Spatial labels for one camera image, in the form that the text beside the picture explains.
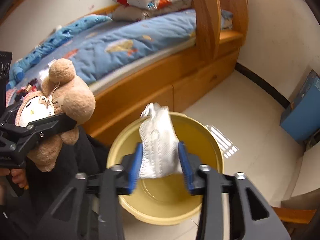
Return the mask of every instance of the human hand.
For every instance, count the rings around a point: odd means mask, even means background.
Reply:
[[[18,184],[20,188],[26,188],[28,186],[26,170],[25,169],[12,169],[12,182]]]
[[[0,168],[0,177],[7,176],[9,174],[10,174],[10,170],[9,169]]]

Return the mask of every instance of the stuffed toy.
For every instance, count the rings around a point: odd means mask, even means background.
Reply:
[[[26,127],[29,122],[51,115],[66,113],[81,125],[93,114],[94,95],[86,83],[76,75],[72,61],[56,60],[49,69],[49,76],[44,78],[41,91],[29,93],[20,106],[15,124]],[[78,127],[54,135],[31,150],[28,158],[39,170],[51,171],[61,150],[62,144],[73,145],[79,138]]]

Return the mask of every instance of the mattress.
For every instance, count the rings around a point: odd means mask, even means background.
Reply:
[[[179,51],[184,49],[190,48],[194,46],[196,43],[196,38],[193,37],[188,41],[180,43],[176,46],[169,47],[167,49],[163,49],[159,52],[151,54],[149,56],[143,57],[138,59],[130,64],[127,64],[112,73],[109,73],[104,78],[100,79],[99,81],[89,85],[90,90],[96,96],[103,90],[107,89],[108,87],[112,86],[113,84],[119,82],[120,80],[124,79],[127,76],[130,76],[133,73],[145,68],[146,66],[155,63],[163,58],[169,57]]]

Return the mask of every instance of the blue blanket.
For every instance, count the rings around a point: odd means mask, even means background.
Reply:
[[[224,28],[224,20],[232,17],[230,12],[225,13],[222,14],[221,28]],[[75,35],[42,58],[25,72],[16,87],[26,86],[35,77],[42,79],[43,73],[48,73],[48,64],[62,57],[73,62],[76,74],[89,85],[137,59],[187,41],[195,36],[195,30],[194,9],[135,23],[103,22]]]
[[[88,15],[52,34],[41,44],[41,46],[36,47],[23,59],[11,66],[7,90],[13,88],[17,83],[22,81],[27,70],[38,64],[42,58],[55,51],[55,49],[71,40],[82,31],[90,29],[99,23],[108,21],[112,21],[112,19],[108,16]]]

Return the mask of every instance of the wooden furniture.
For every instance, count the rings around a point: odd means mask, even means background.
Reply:
[[[8,14],[24,0],[16,0]],[[247,0],[193,0],[195,46],[161,59],[96,96],[96,109],[84,124],[88,134],[111,144],[150,102],[182,112],[234,70],[248,28]],[[115,7],[92,13],[104,14]],[[220,30],[221,9],[233,13],[233,29]]]
[[[273,207],[292,240],[319,239],[320,210]]]

